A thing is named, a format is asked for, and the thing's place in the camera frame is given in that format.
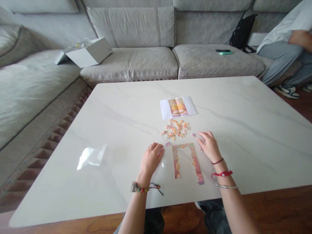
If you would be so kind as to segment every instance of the green phone case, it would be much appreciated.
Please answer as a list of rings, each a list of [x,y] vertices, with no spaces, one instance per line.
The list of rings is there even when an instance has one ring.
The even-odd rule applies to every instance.
[[[219,54],[220,55],[227,55],[227,54],[233,54],[233,52],[232,51],[230,51],[230,52],[219,52]]]

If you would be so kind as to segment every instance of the beaded bracelet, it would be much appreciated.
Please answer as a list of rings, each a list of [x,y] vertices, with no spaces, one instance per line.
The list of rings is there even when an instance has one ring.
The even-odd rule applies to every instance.
[[[138,187],[137,183],[135,181],[132,182],[132,187],[131,187],[131,192],[148,192],[150,189],[157,189],[161,195],[163,195],[163,193],[159,190],[160,189],[160,185],[154,184],[154,183],[149,183],[148,188],[140,188]]]

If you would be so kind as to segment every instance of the cell phone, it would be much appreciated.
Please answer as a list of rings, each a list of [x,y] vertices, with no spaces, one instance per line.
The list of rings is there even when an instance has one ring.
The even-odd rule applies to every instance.
[[[221,49],[217,49],[216,52],[231,52],[230,50],[221,50]]]

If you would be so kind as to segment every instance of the black backpack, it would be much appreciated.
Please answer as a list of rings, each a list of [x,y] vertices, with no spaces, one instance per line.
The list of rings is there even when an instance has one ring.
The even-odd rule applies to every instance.
[[[257,14],[250,15],[244,19],[240,19],[238,22],[236,29],[234,30],[230,45],[234,46],[238,49],[241,49],[245,53],[254,53],[256,50],[252,49],[250,46],[247,45],[247,41],[251,32],[251,29],[254,25],[254,20]]]

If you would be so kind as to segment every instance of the hand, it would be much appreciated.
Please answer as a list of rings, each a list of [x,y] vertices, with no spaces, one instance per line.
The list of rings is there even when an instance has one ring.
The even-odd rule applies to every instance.
[[[222,159],[217,140],[214,138],[211,132],[199,132],[204,139],[205,143],[199,138],[197,138],[198,143],[201,145],[202,149],[204,150],[205,154],[208,156],[208,158],[213,162],[217,162],[220,159]]]
[[[155,142],[151,144],[143,156],[140,174],[150,180],[162,160],[163,152],[164,149],[162,144]]]

